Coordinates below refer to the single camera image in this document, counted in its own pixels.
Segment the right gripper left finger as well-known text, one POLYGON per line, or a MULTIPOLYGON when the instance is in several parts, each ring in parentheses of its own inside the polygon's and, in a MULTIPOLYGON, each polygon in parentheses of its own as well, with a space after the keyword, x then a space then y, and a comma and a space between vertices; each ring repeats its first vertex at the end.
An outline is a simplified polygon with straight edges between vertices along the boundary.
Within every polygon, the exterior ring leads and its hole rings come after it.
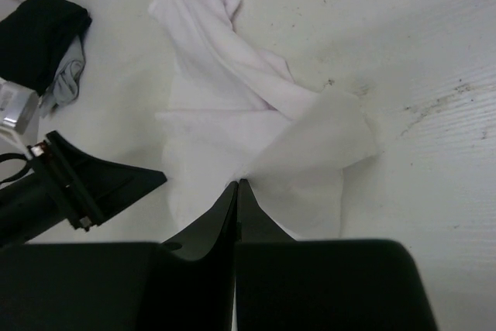
POLYGON ((233 181, 214 205, 194 222, 160 245, 160 254, 172 265, 226 265, 236 239, 237 195, 233 181))

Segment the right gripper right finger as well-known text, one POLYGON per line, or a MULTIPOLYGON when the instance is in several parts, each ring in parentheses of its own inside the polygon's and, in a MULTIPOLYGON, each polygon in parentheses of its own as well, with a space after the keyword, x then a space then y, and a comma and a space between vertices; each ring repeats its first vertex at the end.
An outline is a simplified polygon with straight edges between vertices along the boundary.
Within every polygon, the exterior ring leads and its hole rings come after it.
POLYGON ((246 179, 239 181, 236 206, 237 240, 241 243, 289 243, 288 235, 260 206, 246 179))

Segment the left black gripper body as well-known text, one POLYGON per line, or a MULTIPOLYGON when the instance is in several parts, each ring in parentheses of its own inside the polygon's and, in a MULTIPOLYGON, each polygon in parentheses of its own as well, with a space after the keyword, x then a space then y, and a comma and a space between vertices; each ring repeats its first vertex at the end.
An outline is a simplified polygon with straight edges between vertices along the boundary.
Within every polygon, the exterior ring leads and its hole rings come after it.
POLYGON ((88 231, 105 221, 98 206, 76 172, 89 156, 57 131, 28 147, 25 169, 1 189, 1 247, 24 244, 63 220, 75 229, 88 231))

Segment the white tank top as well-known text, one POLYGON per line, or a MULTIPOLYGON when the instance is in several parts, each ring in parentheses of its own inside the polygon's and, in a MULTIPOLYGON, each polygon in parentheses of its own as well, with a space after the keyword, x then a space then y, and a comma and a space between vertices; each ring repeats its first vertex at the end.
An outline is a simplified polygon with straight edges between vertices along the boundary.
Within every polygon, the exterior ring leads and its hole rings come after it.
POLYGON ((167 204, 184 228, 228 183, 248 180, 260 207, 300 240, 335 239, 344 170, 377 152, 355 95, 295 83, 284 58, 233 28, 241 0, 153 0, 175 52, 166 139, 167 204))

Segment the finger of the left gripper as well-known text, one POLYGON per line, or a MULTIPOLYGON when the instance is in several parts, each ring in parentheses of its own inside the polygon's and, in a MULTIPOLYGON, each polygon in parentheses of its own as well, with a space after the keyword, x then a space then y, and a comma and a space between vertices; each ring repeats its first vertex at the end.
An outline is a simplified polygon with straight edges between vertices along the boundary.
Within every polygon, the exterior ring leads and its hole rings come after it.
POLYGON ((167 181, 161 171, 93 157, 57 136, 57 207, 72 226, 100 226, 167 181))

